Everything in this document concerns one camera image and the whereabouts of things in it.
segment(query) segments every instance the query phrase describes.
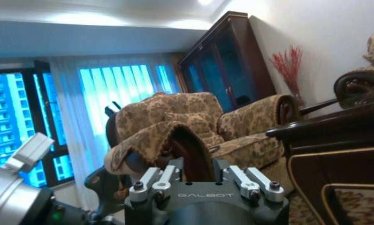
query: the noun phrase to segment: metal clamp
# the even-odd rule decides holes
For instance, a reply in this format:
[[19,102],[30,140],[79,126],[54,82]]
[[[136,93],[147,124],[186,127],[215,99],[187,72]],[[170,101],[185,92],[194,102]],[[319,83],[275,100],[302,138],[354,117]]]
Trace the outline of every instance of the metal clamp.
[[155,192],[160,193],[162,198],[166,198],[168,196],[168,189],[171,187],[170,181],[179,180],[179,179],[181,179],[181,170],[174,165],[166,166],[159,181],[155,182],[152,185]]
[[223,170],[223,177],[227,180],[234,180],[234,182],[239,186],[241,195],[254,201],[258,201],[261,198],[261,187],[253,182],[249,177],[245,175],[241,168],[235,165],[229,166],[227,169]]
[[255,168],[246,169],[247,177],[259,184],[261,190],[265,193],[265,197],[269,201],[282,202],[285,197],[285,189],[275,181],[270,181],[263,173]]
[[130,188],[130,200],[132,202],[143,202],[148,198],[148,190],[152,183],[156,182],[162,175],[162,170],[158,167],[150,167],[142,179]]

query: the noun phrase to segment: dark wooden furniture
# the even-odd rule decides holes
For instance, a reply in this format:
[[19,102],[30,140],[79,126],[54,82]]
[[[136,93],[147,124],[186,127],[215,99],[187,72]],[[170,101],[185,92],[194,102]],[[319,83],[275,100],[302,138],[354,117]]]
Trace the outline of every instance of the dark wooden furniture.
[[275,94],[246,13],[225,14],[178,65],[189,92],[214,93],[226,112]]
[[325,224],[349,221],[335,188],[374,189],[374,91],[335,104],[337,112],[266,132],[283,141],[291,180]]

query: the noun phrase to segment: curtain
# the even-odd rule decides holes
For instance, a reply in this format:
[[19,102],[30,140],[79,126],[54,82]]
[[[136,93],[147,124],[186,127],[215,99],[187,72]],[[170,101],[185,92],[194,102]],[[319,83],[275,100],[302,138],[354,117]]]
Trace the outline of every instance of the curtain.
[[51,73],[64,126],[80,203],[98,207],[98,196],[83,181],[108,151],[104,107],[142,101],[156,92],[179,92],[168,54],[52,57]]

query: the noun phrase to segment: white wall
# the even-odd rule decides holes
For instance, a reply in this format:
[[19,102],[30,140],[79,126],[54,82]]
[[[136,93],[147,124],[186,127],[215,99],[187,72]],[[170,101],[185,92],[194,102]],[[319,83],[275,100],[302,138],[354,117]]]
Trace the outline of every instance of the white wall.
[[74,207],[82,206],[74,181],[54,187],[52,190],[58,201],[72,205]]
[[303,48],[299,86],[307,105],[335,97],[333,85],[347,71],[367,66],[374,33],[374,0],[233,0],[225,11],[247,12],[279,93],[289,93],[269,58],[290,45]]

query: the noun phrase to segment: ceiling light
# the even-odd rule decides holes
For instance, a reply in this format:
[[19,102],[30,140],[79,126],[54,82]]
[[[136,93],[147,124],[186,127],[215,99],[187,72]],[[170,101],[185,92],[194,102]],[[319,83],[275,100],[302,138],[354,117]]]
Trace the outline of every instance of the ceiling light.
[[126,23],[116,17],[96,13],[60,13],[48,18],[54,23],[79,25],[124,26]]
[[206,6],[213,2],[213,0],[198,0],[198,2]]
[[211,23],[202,20],[178,20],[167,24],[167,27],[178,29],[209,30]]

